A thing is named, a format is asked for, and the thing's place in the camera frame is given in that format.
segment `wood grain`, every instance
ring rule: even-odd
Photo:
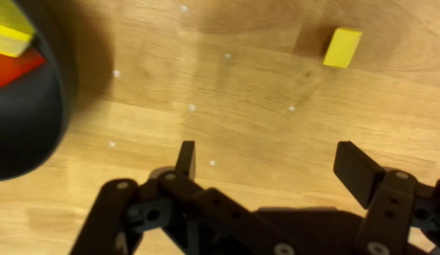
[[[106,182],[145,182],[186,139],[198,142],[198,182],[250,210],[364,214],[333,173],[340,141],[428,184],[440,179],[440,0],[50,5],[80,88],[52,160],[0,183],[0,254],[67,254]],[[365,33],[343,71],[321,64],[338,26]],[[412,241],[432,248],[418,233]],[[154,233],[138,254],[181,252]]]

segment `yellow object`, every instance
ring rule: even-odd
[[[361,30],[340,27],[335,30],[324,65],[348,68],[362,37]]]
[[[0,0],[0,54],[20,57],[36,31],[12,0]]]

